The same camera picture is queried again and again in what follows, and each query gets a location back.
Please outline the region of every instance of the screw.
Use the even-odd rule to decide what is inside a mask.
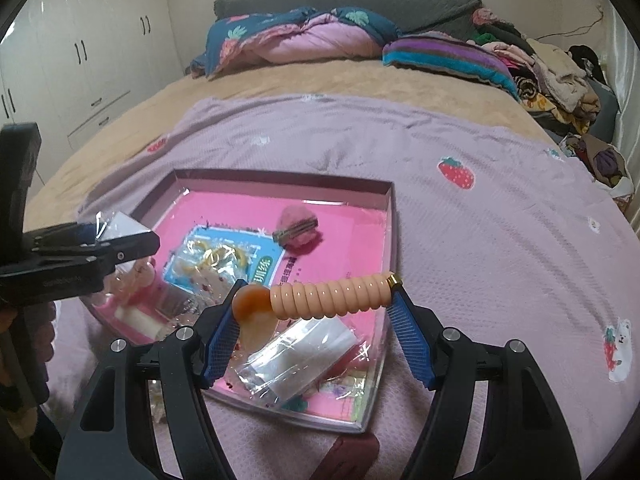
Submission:
[[[190,326],[183,326],[181,329],[178,330],[178,332],[175,333],[175,336],[180,341],[186,341],[192,335],[193,335],[193,328],[191,328]]]
[[[458,332],[455,328],[446,328],[442,332],[442,336],[447,341],[457,341],[460,339],[460,332]]]
[[[111,343],[111,350],[114,352],[122,352],[127,347],[127,342],[124,339],[116,339]]]
[[[522,354],[527,347],[525,344],[519,339],[514,339],[513,341],[509,341],[509,348],[516,352],[516,354]]]

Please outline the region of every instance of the gray headboard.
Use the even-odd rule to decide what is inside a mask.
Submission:
[[[482,0],[217,0],[218,19],[239,14],[286,12],[309,6],[318,10],[335,7],[364,7],[393,21],[403,32],[440,30],[460,40],[475,33],[471,22]]]

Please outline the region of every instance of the tan blanket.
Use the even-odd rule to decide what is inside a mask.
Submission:
[[[196,102],[287,93],[350,94],[402,102],[476,123],[506,126],[551,143],[501,90],[448,76],[383,67],[377,60],[270,66],[214,81],[185,77],[105,127],[75,153],[30,201],[25,230],[72,221],[87,193],[110,171],[170,131]]]

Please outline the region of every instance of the striped pillow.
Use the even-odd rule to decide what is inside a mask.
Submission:
[[[497,56],[441,32],[404,36],[389,43],[383,50],[382,63],[489,84],[518,99],[516,83]]]

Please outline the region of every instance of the wardrobe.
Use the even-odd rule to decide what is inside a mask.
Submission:
[[[38,123],[34,190],[181,75],[167,0],[28,0],[0,43],[0,118]]]

